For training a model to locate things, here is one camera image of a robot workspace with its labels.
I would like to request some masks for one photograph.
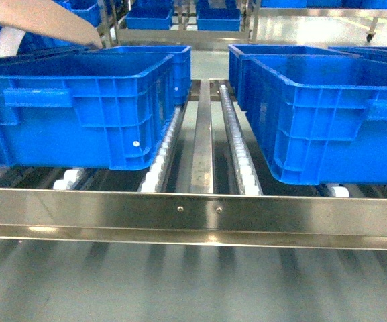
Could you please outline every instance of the metal frame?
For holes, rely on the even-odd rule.
[[[378,9],[272,9],[259,8],[254,5],[254,22],[252,30],[252,42],[257,41],[259,17],[374,17],[387,18],[387,10]]]
[[[212,148],[209,87],[201,83],[195,151]],[[185,176],[213,173],[203,156]],[[210,192],[209,181],[192,183],[202,191],[190,191]],[[0,189],[0,238],[387,249],[387,199],[8,188]]]

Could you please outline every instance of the metal shelf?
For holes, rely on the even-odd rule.
[[[280,9],[280,8],[259,8],[253,6],[253,29],[252,42],[257,41],[259,17],[364,17],[375,18],[368,36],[368,41],[373,37],[378,18],[387,18],[387,10],[379,9]]]
[[[219,165],[225,159],[225,151],[230,154],[227,140],[220,146],[215,140],[210,141],[213,126],[209,116],[212,111],[216,113],[215,104],[218,106],[211,103],[211,98],[221,83],[227,81],[195,81],[193,90],[201,91],[191,95],[200,98],[194,151],[209,154],[212,149],[214,160],[209,159],[210,155],[192,153],[196,162],[192,162],[191,169],[183,168],[179,153],[185,153],[186,147],[180,139],[181,130],[175,149],[178,152],[174,162],[169,162],[169,181],[187,180],[189,190],[137,193],[145,172],[98,170],[87,180],[91,181],[85,185],[87,190],[78,187],[77,191],[46,189],[52,186],[52,180],[57,180],[59,169],[39,171],[36,180],[31,175],[20,179],[17,176],[16,186],[26,189],[0,188],[0,238],[387,249],[387,198],[383,199],[387,189],[382,187],[348,186],[351,195],[367,198],[315,197],[322,189],[312,186],[299,190],[276,182],[264,165],[257,144],[248,142],[265,195],[235,195],[241,192],[237,191],[233,165],[227,165],[225,178]],[[193,105],[185,106],[185,112],[194,109]],[[244,135],[251,136],[243,130]],[[200,173],[215,180],[199,180]],[[1,179],[0,186],[9,186],[6,181]],[[237,192],[220,195],[222,190],[218,186],[223,181],[232,182],[234,188],[230,190]],[[214,194],[203,194],[210,191],[211,185]],[[270,189],[288,193],[271,195]],[[189,191],[201,194],[185,193]]]

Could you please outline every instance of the gray floor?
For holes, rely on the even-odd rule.
[[[289,32],[299,19],[284,19],[273,41],[361,44],[366,35],[326,19]],[[387,23],[380,28],[374,44],[387,44]],[[227,53],[194,52],[192,72],[227,78]],[[195,113],[184,127],[190,144]],[[387,321],[387,252],[0,240],[0,321]]]

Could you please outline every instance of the crate rim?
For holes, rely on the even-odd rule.
[[[230,44],[228,45],[228,48],[229,48],[229,51],[230,52],[233,52],[237,57],[240,57],[240,56],[244,56],[244,55],[282,55],[282,54],[266,54],[266,53],[263,53],[263,54],[248,54],[248,53],[244,53],[242,52],[242,50],[240,50],[237,46],[269,46],[269,47],[275,47],[275,46],[278,46],[278,47],[303,47],[303,48],[312,48],[312,49],[323,49],[323,50],[328,50],[330,52],[337,52],[337,53],[340,53],[341,55],[347,55],[347,53],[341,51],[341,50],[336,50],[336,49],[329,49],[329,48],[320,48],[320,47],[314,47],[314,46],[307,46],[307,45],[271,45],[271,44]]]
[[[58,57],[45,57],[45,58],[40,58],[35,61],[40,61],[44,59],[52,59],[52,58],[59,58]],[[162,66],[163,64],[167,63],[168,61],[171,61],[174,58],[173,54],[168,54],[163,59],[161,59],[159,62],[147,67],[145,70],[142,72],[132,75],[132,76],[40,76],[40,75],[28,75],[28,76],[17,76],[14,74],[11,75],[0,75],[0,79],[12,79],[13,77],[17,79],[133,79],[133,78],[144,78],[145,76],[149,75],[152,71],[154,71],[157,67]],[[28,61],[19,61],[19,62],[14,62],[12,64],[19,64],[19,63],[25,63]]]
[[[302,56],[302,55],[279,55],[279,56]],[[344,57],[344,56],[341,56],[342,58],[348,58],[348,59],[356,59],[356,60],[368,60],[368,59],[364,59],[364,58],[357,58],[357,57]],[[280,79],[281,81],[283,81],[285,84],[287,85],[290,85],[290,86],[295,86],[295,87],[301,87],[301,88],[304,88],[304,89],[352,89],[353,87],[355,87],[355,89],[359,89],[359,90],[380,90],[380,91],[387,91],[387,86],[379,86],[379,85],[376,85],[376,86],[359,86],[359,85],[308,85],[308,84],[302,84],[302,83],[297,83],[293,80],[290,80],[287,76],[284,76],[283,74],[281,74],[280,72],[277,72],[276,70],[270,68],[269,66],[267,66],[266,64],[264,64],[263,62],[260,62],[257,58],[252,58],[250,61],[252,61],[254,64],[257,64],[259,65],[260,67],[262,67],[264,70],[270,72],[271,74],[273,74],[274,76],[278,77],[278,79]],[[383,65],[387,65],[386,62],[377,62],[375,60],[368,60],[368,61],[371,61],[371,62],[374,62],[374,63],[377,63],[377,64],[383,64]]]

